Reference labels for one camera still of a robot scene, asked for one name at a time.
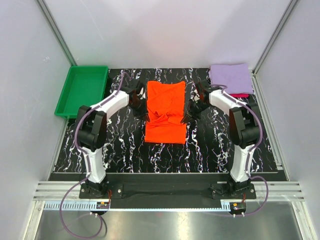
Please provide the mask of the orange t shirt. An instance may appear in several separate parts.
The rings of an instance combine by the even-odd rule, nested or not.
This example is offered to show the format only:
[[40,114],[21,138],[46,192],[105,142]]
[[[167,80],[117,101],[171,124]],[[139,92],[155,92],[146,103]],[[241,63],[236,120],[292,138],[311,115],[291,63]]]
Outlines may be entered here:
[[186,83],[147,83],[149,121],[145,126],[146,143],[185,144],[187,127],[184,117]]

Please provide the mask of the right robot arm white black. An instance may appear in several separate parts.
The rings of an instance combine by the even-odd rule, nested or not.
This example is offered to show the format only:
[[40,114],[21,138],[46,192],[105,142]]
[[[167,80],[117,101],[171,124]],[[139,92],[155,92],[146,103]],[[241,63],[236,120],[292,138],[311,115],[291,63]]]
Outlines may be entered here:
[[229,138],[234,144],[233,164],[226,185],[216,193],[239,198],[250,188],[253,155],[263,138],[259,107],[232,97],[226,92],[225,85],[210,85],[207,80],[202,80],[195,84],[195,88],[181,122],[199,120],[201,113],[211,106],[228,115]]

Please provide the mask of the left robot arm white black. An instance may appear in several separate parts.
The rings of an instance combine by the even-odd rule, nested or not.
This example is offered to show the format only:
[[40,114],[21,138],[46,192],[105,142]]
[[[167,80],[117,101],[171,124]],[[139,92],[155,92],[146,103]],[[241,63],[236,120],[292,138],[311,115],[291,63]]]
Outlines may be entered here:
[[122,108],[132,109],[133,116],[149,121],[146,99],[146,84],[134,79],[130,85],[121,86],[119,90],[91,105],[81,106],[78,110],[74,145],[82,152],[86,167],[85,181],[92,184],[90,192],[97,198],[108,193],[108,186],[103,181],[106,171],[103,167],[102,150],[107,139],[107,122]]

